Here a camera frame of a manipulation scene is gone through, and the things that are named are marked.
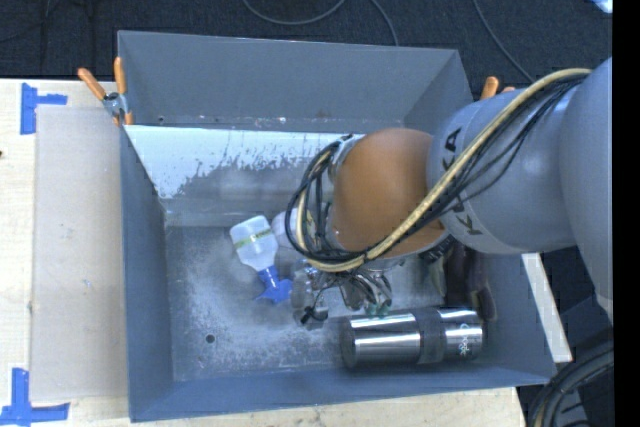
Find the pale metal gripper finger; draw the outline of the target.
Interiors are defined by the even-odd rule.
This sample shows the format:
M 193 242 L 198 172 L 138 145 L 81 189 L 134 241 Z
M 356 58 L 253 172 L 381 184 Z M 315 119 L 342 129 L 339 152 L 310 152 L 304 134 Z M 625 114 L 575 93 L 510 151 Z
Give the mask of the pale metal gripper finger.
M 324 305 L 304 306 L 293 311 L 293 320 L 306 330 L 322 329 L 329 317 L 329 308 Z
M 319 289 L 319 272 L 313 267 L 304 267 L 294 272 L 291 289 L 292 301 L 313 301 Z

